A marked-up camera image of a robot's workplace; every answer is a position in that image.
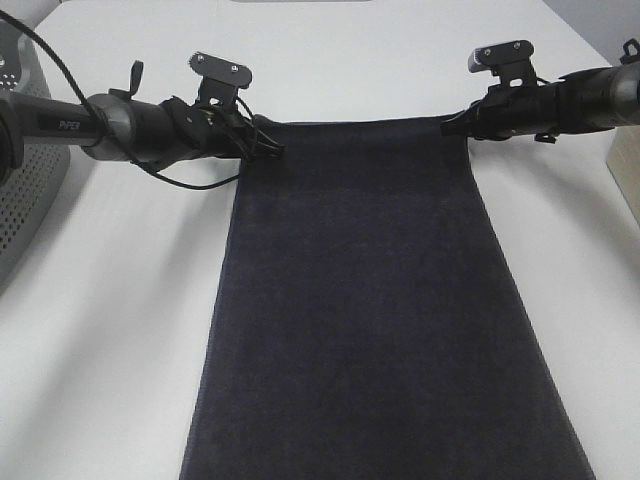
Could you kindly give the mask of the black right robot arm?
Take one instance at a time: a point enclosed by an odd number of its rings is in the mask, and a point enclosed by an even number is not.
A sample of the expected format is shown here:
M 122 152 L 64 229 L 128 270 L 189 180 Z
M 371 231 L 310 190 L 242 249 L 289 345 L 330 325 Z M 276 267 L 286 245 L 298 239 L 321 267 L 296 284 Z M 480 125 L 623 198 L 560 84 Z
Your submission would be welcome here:
M 553 144 L 639 123 L 639 65 L 574 72 L 544 85 L 492 87 L 484 98 L 441 123 L 444 136 L 506 141 L 534 137 Z

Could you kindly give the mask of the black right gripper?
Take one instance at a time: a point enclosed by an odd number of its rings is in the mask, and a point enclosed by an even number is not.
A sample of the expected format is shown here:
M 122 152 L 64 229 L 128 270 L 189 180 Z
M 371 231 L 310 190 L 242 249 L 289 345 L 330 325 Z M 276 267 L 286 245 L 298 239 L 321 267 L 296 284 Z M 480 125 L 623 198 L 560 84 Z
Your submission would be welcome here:
M 504 141 L 533 135 L 540 141 L 558 136 L 560 83 L 493 89 L 474 102 L 469 112 L 458 112 L 441 122 L 443 136 Z

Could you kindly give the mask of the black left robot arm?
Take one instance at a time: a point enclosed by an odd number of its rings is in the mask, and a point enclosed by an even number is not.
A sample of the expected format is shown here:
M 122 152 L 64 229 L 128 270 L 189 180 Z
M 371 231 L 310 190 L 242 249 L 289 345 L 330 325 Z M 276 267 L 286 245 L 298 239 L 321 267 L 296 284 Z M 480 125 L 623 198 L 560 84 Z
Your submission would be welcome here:
M 153 105 L 109 92 L 91 96 L 84 107 L 3 90 L 2 184 L 22 166 L 28 144 L 77 145 L 95 160 L 131 162 L 154 176 L 179 161 L 252 162 L 284 151 L 239 112 L 198 108 L 177 97 Z

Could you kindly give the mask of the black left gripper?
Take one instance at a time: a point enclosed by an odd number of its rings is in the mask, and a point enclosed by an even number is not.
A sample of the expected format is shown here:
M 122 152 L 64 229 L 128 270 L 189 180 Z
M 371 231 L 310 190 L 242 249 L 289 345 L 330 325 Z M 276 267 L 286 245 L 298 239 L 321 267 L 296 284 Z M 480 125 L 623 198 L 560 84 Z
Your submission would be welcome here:
M 221 107 L 201 109 L 177 97 L 160 106 L 173 128 L 171 145 L 161 157 L 164 162 L 243 156 L 252 161 L 276 160 L 285 151 L 285 146 L 268 133 L 278 123 L 264 115 L 255 115 L 250 120 L 238 110 L 228 113 Z

